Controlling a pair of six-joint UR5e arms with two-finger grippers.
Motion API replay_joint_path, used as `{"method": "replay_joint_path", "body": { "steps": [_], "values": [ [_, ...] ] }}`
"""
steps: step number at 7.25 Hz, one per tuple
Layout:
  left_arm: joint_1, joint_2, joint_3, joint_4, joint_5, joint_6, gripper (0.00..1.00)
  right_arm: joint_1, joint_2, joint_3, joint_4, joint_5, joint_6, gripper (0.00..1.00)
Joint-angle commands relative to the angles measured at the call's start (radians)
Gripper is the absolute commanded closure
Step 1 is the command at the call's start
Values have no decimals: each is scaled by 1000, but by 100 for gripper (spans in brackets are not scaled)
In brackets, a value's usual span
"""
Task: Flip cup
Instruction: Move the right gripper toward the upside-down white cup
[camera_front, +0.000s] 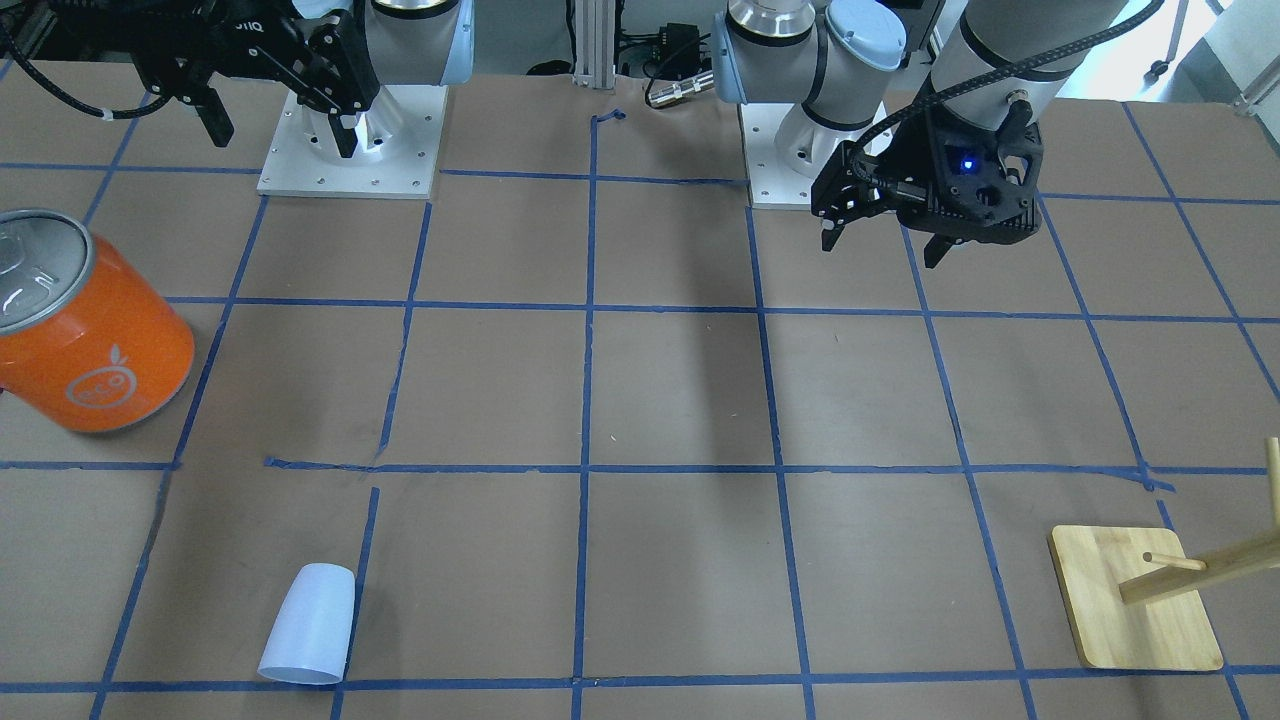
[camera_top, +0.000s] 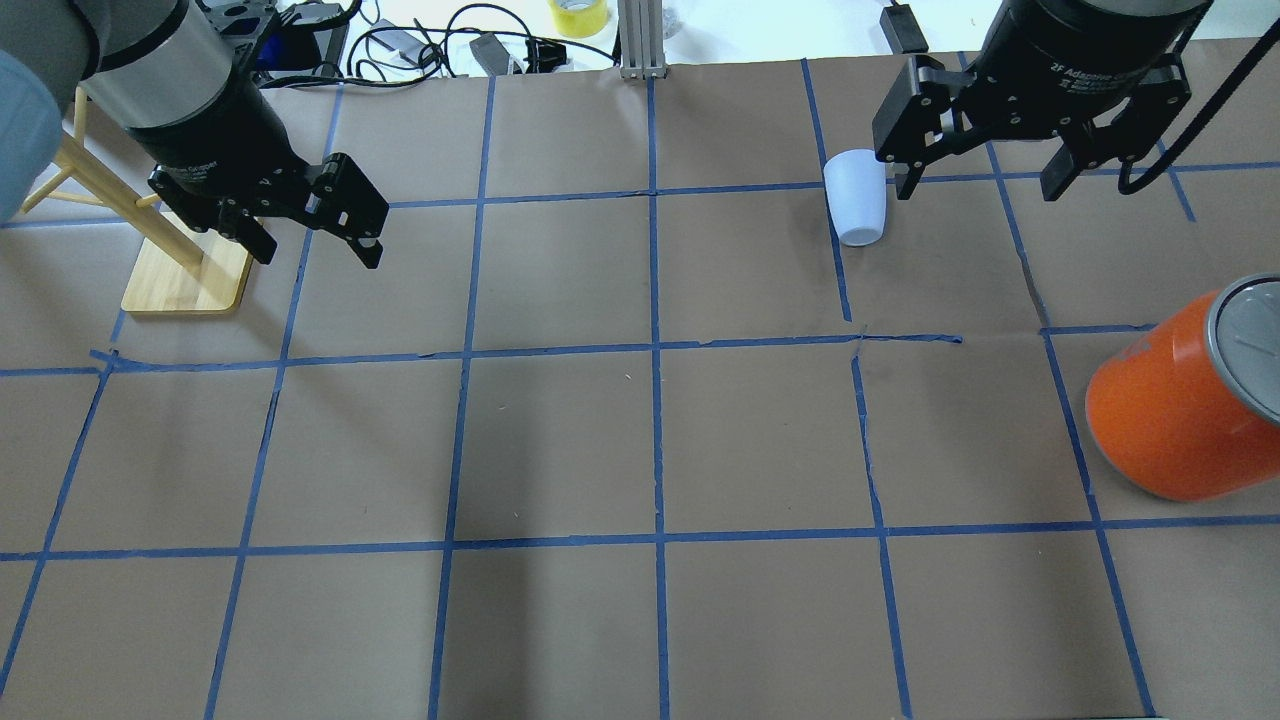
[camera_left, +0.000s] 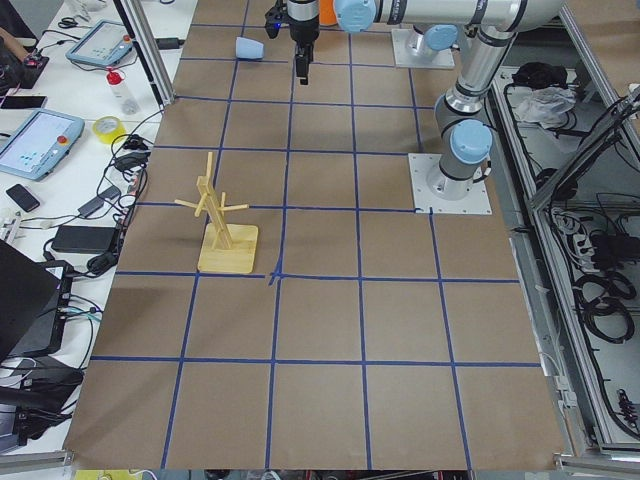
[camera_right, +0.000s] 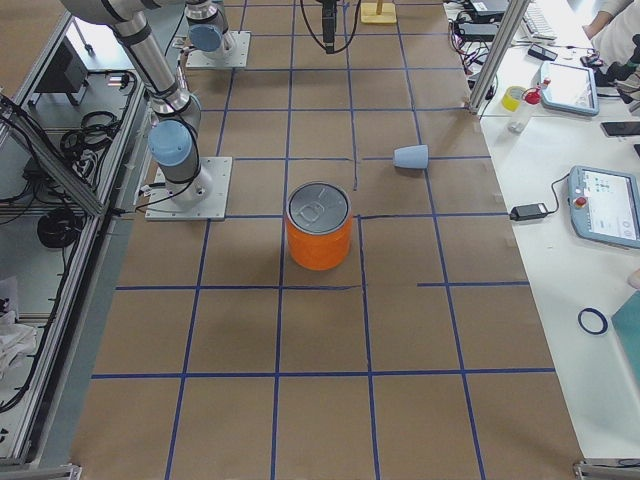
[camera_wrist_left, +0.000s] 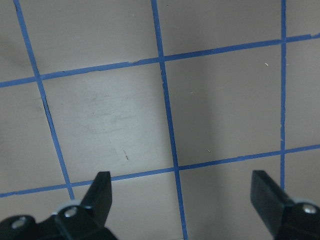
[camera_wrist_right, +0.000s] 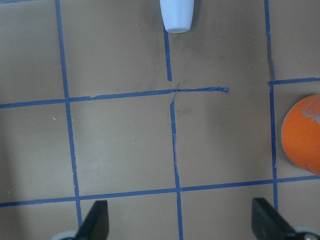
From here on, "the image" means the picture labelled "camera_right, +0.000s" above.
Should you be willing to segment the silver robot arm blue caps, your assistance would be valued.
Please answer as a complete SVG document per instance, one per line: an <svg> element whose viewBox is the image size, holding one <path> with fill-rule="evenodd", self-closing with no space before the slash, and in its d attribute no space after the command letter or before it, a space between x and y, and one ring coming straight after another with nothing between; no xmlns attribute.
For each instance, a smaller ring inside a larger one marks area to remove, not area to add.
<svg viewBox="0 0 640 480"><path fill-rule="evenodd" d="M148 147L164 175L169 197L179 209L200 201L207 180L201 174L197 147L201 107L180 83L162 53L145 12L166 6L166 1L65 1L81 20L106 25L124 49L150 95L157 124Z"/></svg>

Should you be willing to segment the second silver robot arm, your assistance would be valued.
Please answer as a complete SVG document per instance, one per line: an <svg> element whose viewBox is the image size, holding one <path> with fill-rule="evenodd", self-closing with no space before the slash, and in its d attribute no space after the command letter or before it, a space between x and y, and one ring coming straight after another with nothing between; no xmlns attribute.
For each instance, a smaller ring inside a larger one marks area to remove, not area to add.
<svg viewBox="0 0 640 480"><path fill-rule="evenodd" d="M184 13L188 23L191 44L206 57L216 61L227 60L236 41L230 30L222 1L187 1Z"/></svg>

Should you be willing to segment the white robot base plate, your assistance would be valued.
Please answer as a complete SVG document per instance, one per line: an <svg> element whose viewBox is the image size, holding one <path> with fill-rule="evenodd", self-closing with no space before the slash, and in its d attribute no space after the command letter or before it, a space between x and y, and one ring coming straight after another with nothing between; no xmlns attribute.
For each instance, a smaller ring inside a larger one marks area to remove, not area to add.
<svg viewBox="0 0 640 480"><path fill-rule="evenodd" d="M162 183L150 195L151 206L146 208L148 221L223 221L229 194L233 159L231 157L201 157L200 173L183 191L165 181L160 169L154 181Z"/></svg>

